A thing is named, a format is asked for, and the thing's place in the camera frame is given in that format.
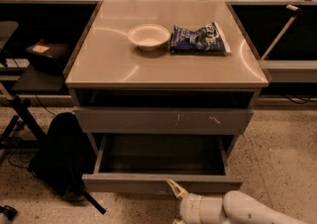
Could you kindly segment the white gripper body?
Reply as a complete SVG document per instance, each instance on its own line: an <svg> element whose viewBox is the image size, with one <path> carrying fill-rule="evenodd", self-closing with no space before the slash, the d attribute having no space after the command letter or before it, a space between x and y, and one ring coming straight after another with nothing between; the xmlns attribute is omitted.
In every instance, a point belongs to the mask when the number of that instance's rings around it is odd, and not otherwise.
<svg viewBox="0 0 317 224"><path fill-rule="evenodd" d="M179 217L172 224L224 224L223 199L194 193L180 197Z"/></svg>

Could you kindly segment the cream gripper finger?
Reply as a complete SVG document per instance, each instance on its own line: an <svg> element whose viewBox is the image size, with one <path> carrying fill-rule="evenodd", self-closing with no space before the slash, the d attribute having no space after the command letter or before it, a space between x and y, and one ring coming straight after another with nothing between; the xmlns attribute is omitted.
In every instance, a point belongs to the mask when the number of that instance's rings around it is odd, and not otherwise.
<svg viewBox="0 0 317 224"><path fill-rule="evenodd" d="M173 191L177 199L183 199L185 196L188 195L188 191L181 185L179 185L177 182L175 182L173 179L168 178L166 182L170 186L171 190Z"/></svg>

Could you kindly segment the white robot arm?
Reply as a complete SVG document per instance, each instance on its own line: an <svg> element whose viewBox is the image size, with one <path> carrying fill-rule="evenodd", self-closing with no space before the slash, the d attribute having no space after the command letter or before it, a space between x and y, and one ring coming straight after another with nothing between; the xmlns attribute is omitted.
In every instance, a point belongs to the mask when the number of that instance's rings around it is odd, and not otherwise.
<svg viewBox="0 0 317 224"><path fill-rule="evenodd" d="M180 200L179 218L172 224L308 224L238 190L205 196L188 192L170 178L166 182Z"/></svg>

